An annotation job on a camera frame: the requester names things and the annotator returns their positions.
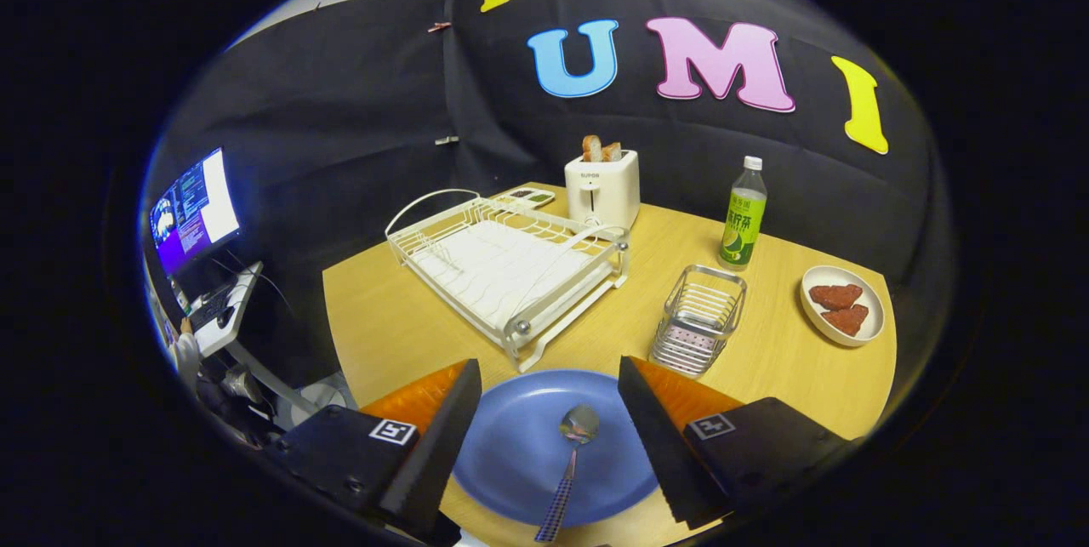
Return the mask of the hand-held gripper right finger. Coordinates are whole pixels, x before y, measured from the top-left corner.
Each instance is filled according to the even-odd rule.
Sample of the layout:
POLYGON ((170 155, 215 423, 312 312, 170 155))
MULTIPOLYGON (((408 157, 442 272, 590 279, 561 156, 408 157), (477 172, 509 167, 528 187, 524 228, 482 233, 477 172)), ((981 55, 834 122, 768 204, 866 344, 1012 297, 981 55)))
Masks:
POLYGON ((617 389, 670 513, 692 530, 764 515, 858 446, 776 397, 743 403, 634 356, 619 361, 617 389))

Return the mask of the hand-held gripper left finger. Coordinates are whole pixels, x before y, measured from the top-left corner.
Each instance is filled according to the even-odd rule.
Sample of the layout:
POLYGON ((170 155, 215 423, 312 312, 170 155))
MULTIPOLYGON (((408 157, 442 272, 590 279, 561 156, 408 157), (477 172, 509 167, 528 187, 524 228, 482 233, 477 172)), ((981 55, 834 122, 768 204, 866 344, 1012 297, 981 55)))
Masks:
POLYGON ((264 455, 347 515, 425 544, 456 544, 462 531, 440 505, 480 397, 479 362, 466 358, 362 410, 327 405, 264 455))

